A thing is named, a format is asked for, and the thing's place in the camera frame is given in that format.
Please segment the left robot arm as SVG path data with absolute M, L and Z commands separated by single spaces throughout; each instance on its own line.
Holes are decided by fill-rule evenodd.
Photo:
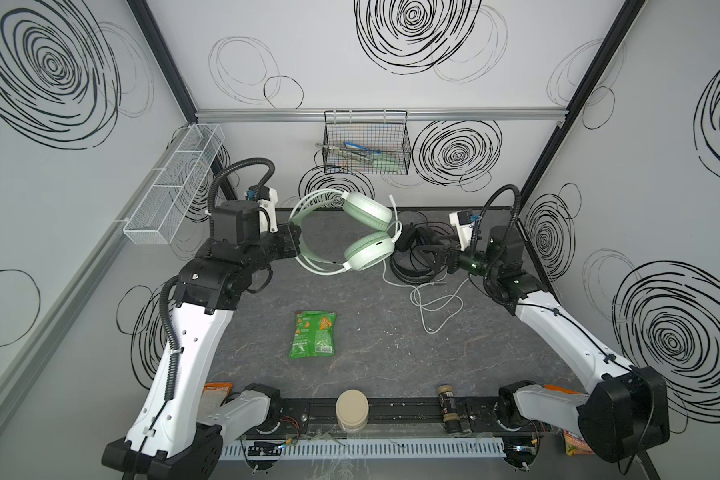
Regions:
M 104 466 L 123 478 L 207 479 L 223 447 L 251 429 L 280 425 L 281 393 L 251 384 L 207 416 L 200 401 L 217 346 L 253 276 L 299 253 L 300 229 L 262 206 L 274 163 L 253 157 L 221 170 L 208 193 L 210 237 L 159 299 L 167 344 L 148 396 L 127 435 L 109 443 Z

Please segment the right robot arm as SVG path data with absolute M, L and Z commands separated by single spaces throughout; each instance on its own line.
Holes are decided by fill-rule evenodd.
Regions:
M 481 224 L 491 205 L 486 202 L 479 213 L 450 213 L 458 240 L 442 245 L 441 258 L 449 271 L 480 277 L 482 292 L 536 332 L 584 388 L 581 393 L 566 393 L 530 381 L 510 384 L 499 391 L 498 421 L 506 429 L 538 421 L 571 432 L 609 463 L 633 459 L 666 443 L 670 425 L 664 378 L 597 339 L 523 268 L 517 204 L 512 205 L 508 222 L 493 228 L 480 250 Z

